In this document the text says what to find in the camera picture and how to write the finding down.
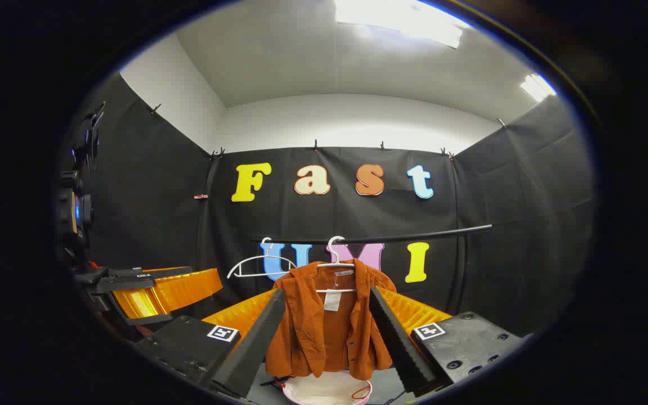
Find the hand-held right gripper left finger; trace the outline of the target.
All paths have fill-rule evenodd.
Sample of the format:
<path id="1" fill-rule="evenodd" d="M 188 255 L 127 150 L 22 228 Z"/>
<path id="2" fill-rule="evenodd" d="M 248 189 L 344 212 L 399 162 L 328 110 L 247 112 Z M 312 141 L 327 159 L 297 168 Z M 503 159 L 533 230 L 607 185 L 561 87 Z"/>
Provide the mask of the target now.
<path id="1" fill-rule="evenodd" d="M 285 308 L 285 293 L 275 288 L 206 320 L 178 316 L 133 347 L 198 389 L 245 398 Z"/>

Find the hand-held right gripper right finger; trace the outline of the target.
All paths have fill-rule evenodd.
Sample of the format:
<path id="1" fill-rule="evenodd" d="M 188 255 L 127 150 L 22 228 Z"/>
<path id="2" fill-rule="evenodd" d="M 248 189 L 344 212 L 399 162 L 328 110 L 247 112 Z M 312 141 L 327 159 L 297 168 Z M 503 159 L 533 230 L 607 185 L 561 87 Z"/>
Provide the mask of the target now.
<path id="1" fill-rule="evenodd" d="M 472 311 L 450 316 L 381 287 L 371 288 L 368 307 L 404 390 L 411 394 L 460 384 L 525 341 Z"/>

